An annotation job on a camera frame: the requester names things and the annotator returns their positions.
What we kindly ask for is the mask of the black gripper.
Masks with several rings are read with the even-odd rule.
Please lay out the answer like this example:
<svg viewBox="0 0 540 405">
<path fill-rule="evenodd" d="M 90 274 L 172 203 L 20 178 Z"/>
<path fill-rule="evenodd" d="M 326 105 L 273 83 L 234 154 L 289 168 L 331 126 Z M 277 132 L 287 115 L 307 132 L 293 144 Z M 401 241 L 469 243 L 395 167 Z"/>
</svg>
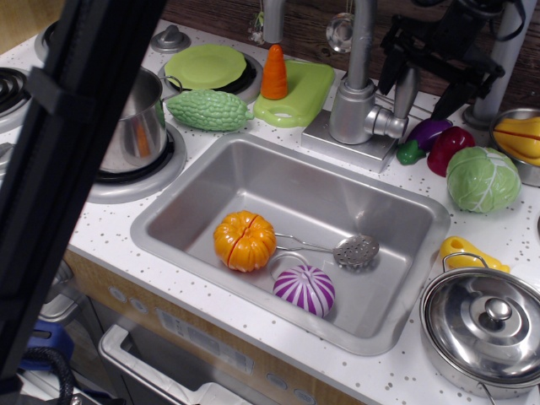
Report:
<svg viewBox="0 0 540 405">
<path fill-rule="evenodd" d="M 505 70 L 475 44 L 485 25 L 470 14 L 450 14 L 438 21 L 395 15 L 381 42 L 386 60 L 378 83 L 387 95 L 404 68 L 413 65 L 450 85 L 435 104 L 431 118 L 442 121 L 465 105 L 476 91 L 488 91 Z"/>
</svg>

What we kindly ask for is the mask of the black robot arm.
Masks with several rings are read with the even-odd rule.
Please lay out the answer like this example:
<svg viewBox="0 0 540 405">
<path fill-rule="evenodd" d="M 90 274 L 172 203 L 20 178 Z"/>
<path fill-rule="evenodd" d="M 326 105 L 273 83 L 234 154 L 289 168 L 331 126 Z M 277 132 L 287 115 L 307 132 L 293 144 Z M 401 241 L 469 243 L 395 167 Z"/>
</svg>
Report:
<svg viewBox="0 0 540 405">
<path fill-rule="evenodd" d="M 475 44 L 478 34 L 504 8 L 503 1 L 453 1 L 441 19 L 422 21 L 403 15 L 391 19 L 381 42 L 386 60 L 378 83 L 387 94 L 409 67 L 422 68 L 448 86 L 431 117 L 447 118 L 472 98 L 483 98 L 504 68 Z"/>
</svg>

